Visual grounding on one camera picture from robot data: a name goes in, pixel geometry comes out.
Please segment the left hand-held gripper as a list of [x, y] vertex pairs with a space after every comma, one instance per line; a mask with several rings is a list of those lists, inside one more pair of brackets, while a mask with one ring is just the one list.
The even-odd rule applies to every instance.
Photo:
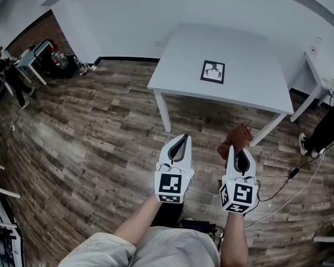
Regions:
[[159, 202], [183, 203], [194, 177], [191, 152], [191, 137], [186, 133], [173, 138], [161, 149], [155, 171], [155, 195]]

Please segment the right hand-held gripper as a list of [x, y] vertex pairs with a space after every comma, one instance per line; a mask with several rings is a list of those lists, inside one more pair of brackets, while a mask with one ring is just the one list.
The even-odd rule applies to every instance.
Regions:
[[246, 214], [256, 204], [258, 188], [256, 186], [256, 162], [247, 149], [237, 156], [233, 145], [230, 146], [225, 175], [219, 189], [222, 209], [236, 214]]

